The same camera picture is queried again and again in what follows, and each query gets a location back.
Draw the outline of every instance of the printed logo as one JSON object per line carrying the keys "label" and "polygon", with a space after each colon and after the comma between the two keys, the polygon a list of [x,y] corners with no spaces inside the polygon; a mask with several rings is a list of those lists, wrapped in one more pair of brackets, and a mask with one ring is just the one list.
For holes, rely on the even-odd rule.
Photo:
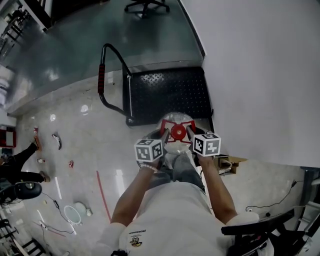
{"label": "printed logo", "polygon": [[139,237],[133,237],[132,238],[132,241],[130,242],[130,244],[133,246],[133,247],[139,247],[142,245],[142,242],[139,242]]}
{"label": "printed logo", "polygon": [[139,230],[139,231],[130,232],[129,235],[135,234],[135,233],[142,233],[142,232],[146,232],[146,230]]}

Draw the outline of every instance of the red object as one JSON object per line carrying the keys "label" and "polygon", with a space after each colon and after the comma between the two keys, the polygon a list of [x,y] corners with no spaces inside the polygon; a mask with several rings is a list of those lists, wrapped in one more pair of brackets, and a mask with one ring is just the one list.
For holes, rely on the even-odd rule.
{"label": "red object", "polygon": [[16,132],[0,129],[0,147],[15,148],[16,147]]}
{"label": "red object", "polygon": [[99,172],[98,171],[96,171],[96,177],[98,179],[99,188],[100,188],[100,192],[101,192],[101,196],[102,196],[102,201],[103,201],[103,204],[104,204],[104,207],[105,207],[105,210],[106,210],[106,215],[108,216],[109,221],[111,222],[111,216],[110,216],[109,209],[108,209],[108,206],[107,206],[107,202],[106,202],[106,199],[105,199],[105,194],[104,194],[104,191],[102,189],[101,180],[100,180],[100,176],[99,176]]}
{"label": "red object", "polygon": [[188,143],[191,144],[188,136],[187,136],[187,127],[191,126],[191,129],[193,130],[193,132],[196,132],[196,123],[194,120],[189,121],[189,122],[182,122],[182,123],[175,123],[172,121],[168,121],[163,119],[162,120],[162,124],[161,124],[161,128],[160,128],[160,134],[161,136],[165,133],[165,129],[170,127],[170,136],[168,139],[168,143],[173,143],[176,141],[180,141],[183,143]]}
{"label": "red object", "polygon": [[105,64],[100,64],[98,74],[98,94],[105,92]]}

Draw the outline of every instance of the person in black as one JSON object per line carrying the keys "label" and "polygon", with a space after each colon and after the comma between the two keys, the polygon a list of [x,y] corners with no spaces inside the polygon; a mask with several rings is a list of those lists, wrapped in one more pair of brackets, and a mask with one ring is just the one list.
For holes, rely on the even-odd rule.
{"label": "person in black", "polygon": [[7,179],[11,184],[18,182],[50,182],[50,178],[43,171],[40,173],[21,171],[25,162],[36,152],[41,151],[39,138],[34,137],[34,142],[19,154],[0,158],[0,178]]}

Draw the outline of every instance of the black chair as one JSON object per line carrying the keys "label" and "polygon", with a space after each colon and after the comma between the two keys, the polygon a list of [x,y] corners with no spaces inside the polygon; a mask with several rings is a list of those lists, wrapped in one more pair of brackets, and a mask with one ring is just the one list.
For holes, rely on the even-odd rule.
{"label": "black chair", "polygon": [[[225,236],[235,236],[227,256],[258,256],[258,250],[263,249],[270,239],[274,248],[274,256],[296,256],[305,245],[303,240],[305,231],[286,230],[284,223],[295,216],[295,210],[279,214],[273,217],[235,226],[224,226],[221,228]],[[272,232],[277,230],[279,236]]]}
{"label": "black chair", "polygon": [[164,4],[165,0],[161,0],[161,2],[158,2],[156,0],[132,0],[135,1],[134,3],[128,4],[125,8],[124,11],[128,12],[129,11],[129,7],[131,6],[137,6],[137,5],[144,5],[143,7],[143,11],[142,11],[142,18],[145,18],[147,16],[147,9],[148,9],[148,5],[150,4],[155,4],[157,6],[163,6],[165,7],[165,10],[167,13],[170,12],[170,7],[166,4]]}

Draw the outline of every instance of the fiducial marker cube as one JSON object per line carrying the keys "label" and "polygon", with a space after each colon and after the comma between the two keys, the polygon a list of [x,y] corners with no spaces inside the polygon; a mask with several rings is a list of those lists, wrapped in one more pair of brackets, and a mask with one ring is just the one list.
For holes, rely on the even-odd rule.
{"label": "fiducial marker cube", "polygon": [[195,134],[193,136],[193,152],[211,157],[220,154],[221,138],[215,133]]}
{"label": "fiducial marker cube", "polygon": [[140,162],[152,163],[164,155],[161,139],[138,139],[134,144],[135,158]]}

